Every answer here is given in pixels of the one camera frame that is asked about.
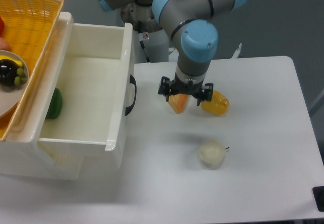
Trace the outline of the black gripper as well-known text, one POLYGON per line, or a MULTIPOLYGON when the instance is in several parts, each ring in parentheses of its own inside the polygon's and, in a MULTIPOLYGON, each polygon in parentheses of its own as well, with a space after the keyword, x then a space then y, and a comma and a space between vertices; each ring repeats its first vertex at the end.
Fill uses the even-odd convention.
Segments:
POLYGON ((163 76, 159 83, 158 94, 163 95, 168 102, 170 96, 184 94, 191 95, 197 99, 196 105, 199 106, 201 102, 212 100, 214 84, 206 83, 203 85, 203 81, 185 81, 183 82, 180 77, 175 74, 174 80, 170 80, 168 77, 163 76))

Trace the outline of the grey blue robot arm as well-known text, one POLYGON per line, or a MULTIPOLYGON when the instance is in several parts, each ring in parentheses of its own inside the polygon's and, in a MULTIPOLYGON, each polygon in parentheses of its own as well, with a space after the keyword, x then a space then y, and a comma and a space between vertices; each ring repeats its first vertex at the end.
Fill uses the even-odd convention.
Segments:
POLYGON ((135 5, 132 24, 144 30, 143 22, 152 19, 155 27, 170 38, 179 57, 175 78, 162 77, 158 93, 169 98, 191 95, 198 102, 210 101, 213 84, 204 79, 218 46, 218 31, 209 22, 223 12, 244 5, 247 0, 97 0, 105 11, 135 5))

